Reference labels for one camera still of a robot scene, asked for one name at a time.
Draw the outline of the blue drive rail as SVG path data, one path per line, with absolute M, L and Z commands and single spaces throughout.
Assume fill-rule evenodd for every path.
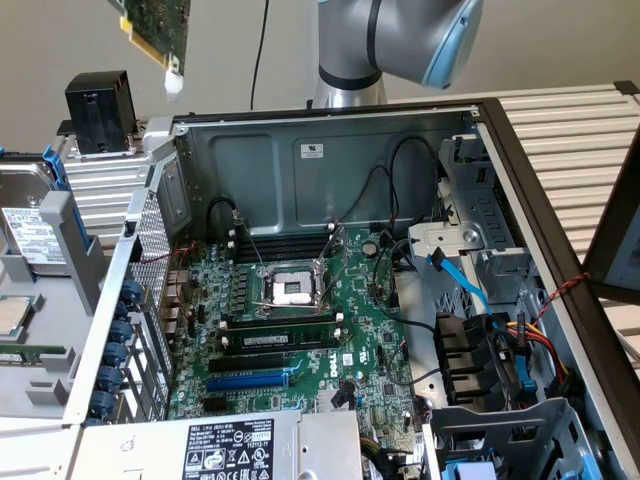
M 497 474 L 489 461 L 454 462 L 446 465 L 441 480 L 497 480 Z

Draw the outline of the silver hard disk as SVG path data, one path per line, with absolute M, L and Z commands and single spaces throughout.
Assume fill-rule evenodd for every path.
M 57 189 L 53 169 L 35 154 L 0 158 L 0 230 L 9 253 L 21 255 L 39 276 L 65 276 L 66 261 L 39 207 Z

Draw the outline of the thin metal locking lever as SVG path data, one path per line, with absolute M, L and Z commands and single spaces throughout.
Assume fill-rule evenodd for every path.
M 250 232 L 249 226 L 248 226 L 248 224 L 247 224 L 247 222 L 246 222 L 246 220 L 244 218 L 241 218 L 241 226 L 242 226 L 242 228 L 244 230 L 244 233 L 245 233 L 245 236 L 246 236 L 247 240 L 249 241 L 249 243 L 251 244 L 253 252 L 255 253 L 256 258 L 258 260 L 258 265 L 256 266 L 256 275 L 258 277 L 260 277 L 260 278 L 263 278 L 264 275 L 265 275 L 265 271 L 266 271 L 265 264 L 264 264 L 264 261 L 263 261 L 263 258 L 261 256 L 261 254 L 260 254 L 260 252 L 259 252 L 259 250 L 258 250 L 258 248 L 257 248 L 257 246 L 255 244 L 255 241 L 254 241 L 254 238 L 253 238 L 253 236 L 252 236 L 252 234 Z
M 260 307 L 266 311 L 303 311 L 305 313 L 313 312 L 313 313 L 323 313 L 327 312 L 329 308 L 323 304 L 274 304 L 268 302 L 253 302 L 253 305 L 256 307 Z

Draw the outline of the grey parts rack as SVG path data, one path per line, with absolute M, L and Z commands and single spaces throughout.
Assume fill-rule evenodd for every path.
M 66 261 L 65 276 L 39 276 L 25 258 L 9 253 L 0 230 L 0 295 L 41 295 L 44 303 L 23 345 L 59 345 L 42 366 L 0 365 L 0 417 L 59 419 L 66 408 L 101 293 L 106 261 L 97 237 L 86 251 L 72 214 L 72 193 L 49 192 L 39 207 Z

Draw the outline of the grey disk bay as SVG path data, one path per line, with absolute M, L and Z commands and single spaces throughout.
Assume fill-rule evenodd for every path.
M 443 140 L 439 165 L 440 211 L 408 230 L 428 307 L 460 317 L 532 312 L 538 270 L 484 142 L 470 134 Z

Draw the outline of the silver chipset heatsink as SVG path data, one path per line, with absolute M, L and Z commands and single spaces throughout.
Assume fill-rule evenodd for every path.
M 344 389 L 319 390 L 315 413 L 351 411 L 355 409 L 355 395 Z

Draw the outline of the silver CPU chip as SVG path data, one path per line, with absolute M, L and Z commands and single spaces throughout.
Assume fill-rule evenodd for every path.
M 31 319 L 43 303 L 41 295 L 0 295 L 0 343 L 24 343 Z

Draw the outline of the long black expansion slot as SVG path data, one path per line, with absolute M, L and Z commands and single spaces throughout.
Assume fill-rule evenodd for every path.
M 208 371 L 210 374 L 239 373 L 283 369 L 285 366 L 286 362 L 281 354 L 225 356 L 210 359 Z

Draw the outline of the grey drive cage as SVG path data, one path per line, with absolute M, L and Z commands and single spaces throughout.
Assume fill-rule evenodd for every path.
M 560 398 L 490 413 L 436 409 L 423 435 L 429 480 L 473 461 L 492 462 L 497 480 L 604 480 L 577 413 Z

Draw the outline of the green motherboard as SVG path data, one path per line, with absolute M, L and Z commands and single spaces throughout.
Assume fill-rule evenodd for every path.
M 319 390 L 344 389 L 355 395 L 362 436 L 392 452 L 408 454 L 418 445 L 426 409 L 411 386 L 408 357 L 402 350 L 389 250 L 366 229 L 346 229 L 348 265 L 330 293 L 331 322 L 280 325 L 233 324 L 258 315 L 251 305 L 255 264 L 235 262 L 247 239 L 194 244 L 173 270 L 188 270 L 191 293 L 164 290 L 162 317 L 175 364 L 167 416 L 171 420 L 213 415 L 298 410 L 315 413 Z M 373 241 L 375 258 L 362 254 Z M 289 385 L 208 393 L 209 378 L 252 372 L 210 374 L 212 358 L 281 354 Z M 224 397 L 226 412 L 204 414 L 201 400 Z

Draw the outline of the graphics card with black shroud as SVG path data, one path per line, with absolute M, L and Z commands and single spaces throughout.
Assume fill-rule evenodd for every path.
M 184 87 L 191 0 L 107 1 L 129 42 L 162 67 L 167 100 L 176 101 Z

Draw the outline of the grey power supply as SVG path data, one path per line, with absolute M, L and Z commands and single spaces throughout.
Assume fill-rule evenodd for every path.
M 352 411 L 87 428 L 71 480 L 363 480 Z

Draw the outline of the blue disk caddy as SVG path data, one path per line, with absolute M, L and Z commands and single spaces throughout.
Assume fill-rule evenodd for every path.
M 42 159 L 47 163 L 53 173 L 55 189 L 72 193 L 72 188 L 66 174 L 64 163 L 59 153 L 52 148 L 51 144 L 49 144 L 43 151 Z M 91 241 L 77 206 L 72 208 L 72 214 L 82 238 L 85 250 L 88 251 Z

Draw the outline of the metal socket cover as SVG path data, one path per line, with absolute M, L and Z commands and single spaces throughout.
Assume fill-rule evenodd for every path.
M 334 255 L 340 258 L 336 269 L 330 266 L 330 260 Z M 329 235 L 328 242 L 319 257 L 313 261 L 313 265 L 315 273 L 322 281 L 322 286 L 318 290 L 318 304 L 323 306 L 348 265 L 348 235 L 344 225 L 337 225 Z

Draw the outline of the black CPU cooler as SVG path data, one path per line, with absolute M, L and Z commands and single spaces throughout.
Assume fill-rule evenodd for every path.
M 67 85 L 65 98 L 69 132 L 82 157 L 136 152 L 138 122 L 126 70 L 80 73 Z

